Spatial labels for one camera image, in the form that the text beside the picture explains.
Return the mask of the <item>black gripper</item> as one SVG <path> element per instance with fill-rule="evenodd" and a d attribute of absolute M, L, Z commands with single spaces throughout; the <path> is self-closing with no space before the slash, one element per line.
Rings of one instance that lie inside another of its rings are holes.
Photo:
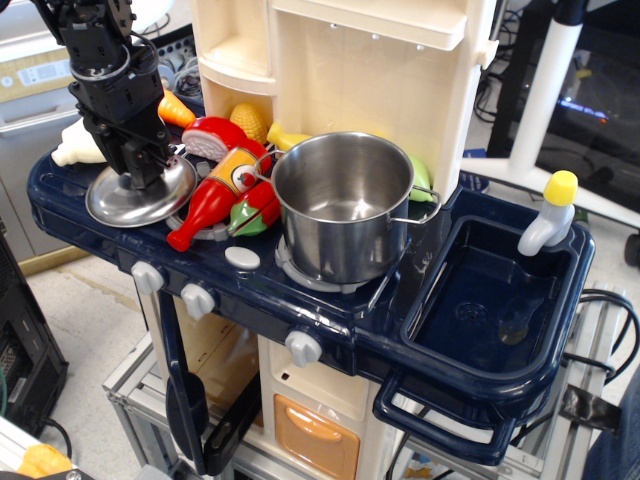
<path fill-rule="evenodd" d="M 121 46 L 105 64 L 71 63 L 69 91 L 85 129 L 119 175 L 134 189 L 158 180 L 171 157 L 170 134 L 158 114 L 164 87 L 153 46 Z"/>

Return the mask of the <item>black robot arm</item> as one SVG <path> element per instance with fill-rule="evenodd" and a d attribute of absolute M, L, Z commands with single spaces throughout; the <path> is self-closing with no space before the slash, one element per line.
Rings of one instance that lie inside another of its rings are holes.
<path fill-rule="evenodd" d="M 164 87 L 153 43 L 135 43 L 129 1 L 36 1 L 42 20 L 69 56 L 70 93 L 85 129 L 109 166 L 145 189 L 171 156 L 158 114 Z"/>

